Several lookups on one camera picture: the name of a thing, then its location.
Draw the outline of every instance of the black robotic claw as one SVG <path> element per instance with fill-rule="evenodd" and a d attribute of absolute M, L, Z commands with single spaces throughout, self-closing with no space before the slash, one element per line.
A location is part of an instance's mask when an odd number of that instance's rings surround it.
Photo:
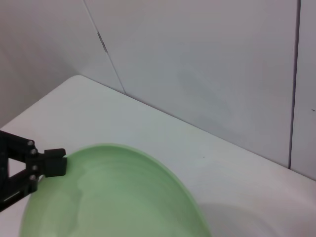
<path fill-rule="evenodd" d="M 0 131 L 0 212 L 35 192 L 41 175 L 65 175 L 65 155 L 65 149 L 38 153 L 33 140 Z M 25 169 L 9 177 L 9 158 L 25 163 Z"/>

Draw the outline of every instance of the green bowl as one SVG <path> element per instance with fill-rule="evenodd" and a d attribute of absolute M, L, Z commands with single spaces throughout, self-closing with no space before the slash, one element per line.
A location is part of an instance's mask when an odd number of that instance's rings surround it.
<path fill-rule="evenodd" d="M 210 237 L 189 191 L 151 156 L 98 145 L 68 156 L 67 174 L 44 178 L 21 237 Z"/>

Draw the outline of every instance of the white wall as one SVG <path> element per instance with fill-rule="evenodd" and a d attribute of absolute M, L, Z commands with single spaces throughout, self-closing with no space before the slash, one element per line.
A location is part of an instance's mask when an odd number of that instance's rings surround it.
<path fill-rule="evenodd" d="M 288 165 L 296 0 L 86 0 L 126 93 Z"/>
<path fill-rule="evenodd" d="M 67 78 L 122 91 L 82 1 L 0 1 L 0 127 Z"/>
<path fill-rule="evenodd" d="M 316 180 L 315 9 L 316 1 L 302 1 L 291 169 Z"/>

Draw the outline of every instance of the screw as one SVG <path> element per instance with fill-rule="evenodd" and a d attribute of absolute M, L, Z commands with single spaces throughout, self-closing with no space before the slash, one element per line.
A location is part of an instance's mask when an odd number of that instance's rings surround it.
<path fill-rule="evenodd" d="M 37 153 L 37 150 L 36 150 L 36 149 L 31 149 L 30 153 L 31 153 L 32 155 L 35 155 L 35 154 Z"/>
<path fill-rule="evenodd" d="M 32 174 L 32 175 L 30 176 L 30 180 L 36 180 L 36 176 Z"/>

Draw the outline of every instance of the table surface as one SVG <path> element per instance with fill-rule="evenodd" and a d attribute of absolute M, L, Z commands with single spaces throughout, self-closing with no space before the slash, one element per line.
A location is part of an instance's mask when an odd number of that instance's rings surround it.
<path fill-rule="evenodd" d="M 68 79 L 2 130 L 35 140 L 40 152 L 119 143 L 148 153 L 191 191 L 213 237 L 316 236 L 314 181 L 85 77 Z M 0 236 L 18 236 L 27 200 L 0 213 Z"/>

